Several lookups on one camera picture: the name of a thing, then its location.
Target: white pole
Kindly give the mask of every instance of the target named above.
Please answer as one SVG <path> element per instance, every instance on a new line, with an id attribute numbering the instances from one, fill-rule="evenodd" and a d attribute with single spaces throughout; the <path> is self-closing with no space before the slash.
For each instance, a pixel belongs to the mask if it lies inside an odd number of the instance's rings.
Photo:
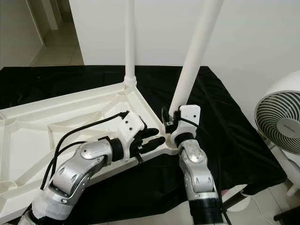
<path id="1" fill-rule="evenodd" d="M 135 77 L 135 5 L 134 0 L 125 2 L 125 77 L 126 86 L 136 84 Z"/>
<path id="2" fill-rule="evenodd" d="M 196 24 L 170 106 L 169 115 L 171 117 L 180 105 L 185 105 L 188 101 L 223 1 L 204 0 L 202 13 Z"/>

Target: white fan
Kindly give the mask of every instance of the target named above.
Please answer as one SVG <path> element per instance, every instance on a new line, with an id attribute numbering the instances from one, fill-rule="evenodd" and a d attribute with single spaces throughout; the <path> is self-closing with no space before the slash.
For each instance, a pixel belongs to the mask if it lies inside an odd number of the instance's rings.
<path id="1" fill-rule="evenodd" d="M 300 71 L 275 83 L 255 109 L 260 132 L 280 149 L 272 153 L 293 186 L 288 196 L 300 188 Z"/>

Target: black cloth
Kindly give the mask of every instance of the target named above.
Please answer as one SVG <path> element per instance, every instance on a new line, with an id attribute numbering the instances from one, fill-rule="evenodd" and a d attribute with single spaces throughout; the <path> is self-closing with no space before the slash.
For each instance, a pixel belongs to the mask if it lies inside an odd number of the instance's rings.
<path id="1" fill-rule="evenodd" d="M 0 108 L 122 82 L 124 66 L 5 67 Z M 160 118 L 169 106 L 181 67 L 136 66 L 137 87 Z M 188 104 L 201 107 L 197 140 L 221 188 L 248 184 L 253 195 L 283 182 L 286 174 L 222 82 L 201 67 Z M 93 224 L 163 213 L 186 200 L 178 156 L 161 155 L 86 189 L 66 224 Z"/>

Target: floor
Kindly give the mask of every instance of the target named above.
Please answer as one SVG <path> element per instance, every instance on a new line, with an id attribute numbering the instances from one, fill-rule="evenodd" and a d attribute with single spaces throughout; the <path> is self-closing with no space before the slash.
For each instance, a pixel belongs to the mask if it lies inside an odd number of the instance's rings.
<path id="1" fill-rule="evenodd" d="M 65 22 L 59 30 L 50 31 L 45 37 L 45 48 L 34 59 L 31 66 L 83 65 L 73 23 Z M 279 225 L 273 216 L 300 205 L 300 192 L 292 198 L 286 196 L 291 183 L 270 187 L 251 197 L 250 204 L 240 212 L 228 212 L 233 225 Z M 171 211 L 150 217 L 104 223 L 102 225 L 191 225 L 187 202 Z"/>
<path id="2" fill-rule="evenodd" d="M 83 65 L 76 30 L 72 22 L 63 22 L 59 30 L 50 30 L 44 38 L 45 46 L 30 66 Z"/>

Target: wire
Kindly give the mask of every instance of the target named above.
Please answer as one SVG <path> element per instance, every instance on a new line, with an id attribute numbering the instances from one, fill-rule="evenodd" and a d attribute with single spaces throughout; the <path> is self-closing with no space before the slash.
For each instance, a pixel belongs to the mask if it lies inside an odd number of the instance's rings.
<path id="1" fill-rule="evenodd" d="M 67 145 L 66 147 L 64 147 L 62 150 L 59 151 L 58 153 L 58 156 L 63 153 L 65 150 L 67 150 L 68 148 L 74 146 L 74 145 L 77 145 L 77 144 L 83 144 L 83 143 L 86 143 L 86 142 L 74 142 L 74 143 L 71 143 L 69 145 Z M 46 169 L 46 172 L 45 172 L 45 175 L 44 175 L 44 178 L 43 178 L 43 182 L 42 182 L 42 185 L 40 187 L 41 190 L 44 190 L 44 187 L 45 187 L 45 184 L 46 184 L 46 181 L 47 181 L 47 178 L 48 178 L 48 175 L 49 175 L 49 172 L 50 172 L 50 169 L 51 169 L 51 166 L 53 165 L 53 159 L 50 161 L 47 169 Z"/>
<path id="2" fill-rule="evenodd" d="M 55 149 L 55 153 L 54 153 L 54 157 L 53 157 L 53 165 L 52 165 L 52 171 L 51 171 L 51 176 L 50 178 L 55 174 L 55 170 L 56 170 L 56 164 L 57 164 L 57 157 L 58 157 L 58 154 L 59 154 L 59 150 L 60 150 L 60 147 L 61 147 L 61 144 L 63 143 L 63 141 L 68 137 L 70 136 L 71 134 L 74 134 L 80 130 L 83 130 L 83 129 L 86 129 L 86 128 L 90 128 L 92 126 L 95 126 L 95 125 L 98 125 L 98 124 L 101 124 L 101 123 L 105 123 L 107 121 L 110 121 L 112 119 L 115 119 L 117 117 L 121 117 L 121 118 L 124 118 L 126 115 L 128 114 L 128 111 L 126 112 L 120 112 L 114 116 L 111 116 L 111 117 L 108 117 L 106 119 L 103 119 L 103 120 L 99 120 L 99 121 L 96 121 L 96 122 L 93 122 L 93 123 L 90 123 L 90 124 L 87 124 L 87 125 L 84 125 L 82 127 L 79 127 L 79 128 L 76 128 L 74 130 L 71 130 L 70 132 L 66 133 L 65 135 L 63 135 L 63 137 L 60 139 L 60 141 L 58 142 L 57 146 L 56 146 L 56 149 Z"/>
<path id="3" fill-rule="evenodd" d="M 184 122 L 187 122 L 189 124 L 192 124 L 194 125 L 195 127 L 197 127 L 198 129 L 202 130 L 206 135 L 208 135 L 210 137 L 210 139 L 212 140 L 212 142 L 214 143 L 213 141 L 213 138 L 212 136 L 200 125 L 190 121 L 190 120 L 187 120 L 185 118 L 182 118 L 182 117 L 179 117 L 179 120 L 181 121 L 184 121 Z M 223 208 L 223 200 L 222 200 L 222 193 L 221 193 L 221 159 L 220 159 L 220 154 L 219 154 L 219 151 L 217 151 L 217 167 L 218 167 L 218 188 L 217 188 L 217 194 L 219 196 L 219 200 L 220 200 L 220 206 L 221 206 L 221 211 L 228 223 L 228 225 L 232 225 L 227 213 L 226 213 L 226 209 Z"/>

